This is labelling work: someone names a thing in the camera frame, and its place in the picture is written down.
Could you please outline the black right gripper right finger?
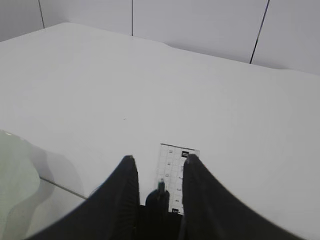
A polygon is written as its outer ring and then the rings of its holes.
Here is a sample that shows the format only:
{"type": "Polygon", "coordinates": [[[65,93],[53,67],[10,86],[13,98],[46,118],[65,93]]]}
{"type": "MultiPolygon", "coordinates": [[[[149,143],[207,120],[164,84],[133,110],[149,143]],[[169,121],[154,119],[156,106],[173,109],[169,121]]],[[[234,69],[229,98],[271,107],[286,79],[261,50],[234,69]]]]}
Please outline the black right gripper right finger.
{"type": "Polygon", "coordinates": [[[183,165],[182,203],[189,240],[297,240],[232,195],[195,154],[183,165]]]}

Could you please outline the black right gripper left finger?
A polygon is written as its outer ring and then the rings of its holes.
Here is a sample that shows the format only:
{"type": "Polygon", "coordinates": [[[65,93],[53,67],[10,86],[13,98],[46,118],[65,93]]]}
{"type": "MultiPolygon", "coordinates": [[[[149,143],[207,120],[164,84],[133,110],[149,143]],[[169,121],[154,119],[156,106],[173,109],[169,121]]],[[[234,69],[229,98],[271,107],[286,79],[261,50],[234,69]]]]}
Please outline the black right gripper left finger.
{"type": "Polygon", "coordinates": [[[140,206],[135,159],[125,156],[80,206],[32,240],[134,240],[140,206]]]}

